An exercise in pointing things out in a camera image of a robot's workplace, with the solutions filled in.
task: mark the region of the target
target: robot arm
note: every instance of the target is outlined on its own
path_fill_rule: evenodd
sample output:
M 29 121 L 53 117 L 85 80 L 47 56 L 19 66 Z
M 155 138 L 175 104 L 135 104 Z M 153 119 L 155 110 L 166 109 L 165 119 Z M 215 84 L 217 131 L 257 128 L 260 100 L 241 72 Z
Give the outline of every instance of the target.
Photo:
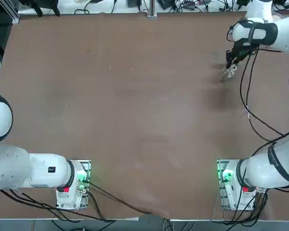
M 0 141 L 11 131 L 13 113 L 0 96 Z M 56 154 L 32 154 L 22 148 L 0 143 L 0 190 L 56 188 L 57 205 L 63 209 L 87 207 L 85 184 L 88 173 L 77 160 Z
M 289 17 L 273 21 L 271 0 L 253 0 L 245 19 L 230 27 L 233 49 L 226 54 L 228 77 L 249 52 L 261 45 L 289 54 Z M 255 156 L 245 160 L 231 160 L 223 171 L 232 210 L 243 209 L 255 195 L 256 187 L 289 186 L 289 136 L 272 143 Z M 240 201 L 241 195 L 246 200 Z
M 236 65 L 251 48 L 265 45 L 289 54 L 289 17 L 273 22 L 272 1 L 253 0 L 246 18 L 231 27 L 234 47 L 227 53 L 226 72 L 231 77 Z

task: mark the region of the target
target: brown table surface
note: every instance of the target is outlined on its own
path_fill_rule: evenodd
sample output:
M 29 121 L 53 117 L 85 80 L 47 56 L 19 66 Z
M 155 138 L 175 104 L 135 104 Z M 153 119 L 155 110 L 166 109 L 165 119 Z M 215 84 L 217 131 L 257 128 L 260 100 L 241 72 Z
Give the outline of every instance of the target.
M 243 115 L 241 70 L 219 81 L 232 46 L 226 33 L 241 16 L 23 17 L 12 28 L 0 73 L 0 94 L 14 113 L 5 142 L 91 159 L 94 182 L 152 213 L 211 219 L 216 160 L 248 157 L 263 143 Z M 251 110 L 288 131 L 289 55 L 260 52 L 253 73 Z M 54 189 L 27 191 L 55 204 Z M 96 197 L 108 218 L 139 215 Z M 220 205 L 218 199 L 214 219 L 223 218 Z M 97 215 L 92 204 L 85 213 Z M 41 217 L 53 216 L 0 194 L 0 218 Z M 262 219 L 289 220 L 289 193 L 271 190 Z

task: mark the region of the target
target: red emergency stop button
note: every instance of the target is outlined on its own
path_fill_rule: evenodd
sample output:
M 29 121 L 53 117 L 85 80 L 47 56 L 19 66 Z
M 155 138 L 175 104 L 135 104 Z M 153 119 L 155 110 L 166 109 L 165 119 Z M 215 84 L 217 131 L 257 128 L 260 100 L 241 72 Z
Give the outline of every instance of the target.
M 247 193 L 249 191 L 248 187 L 242 187 L 242 190 L 244 193 Z

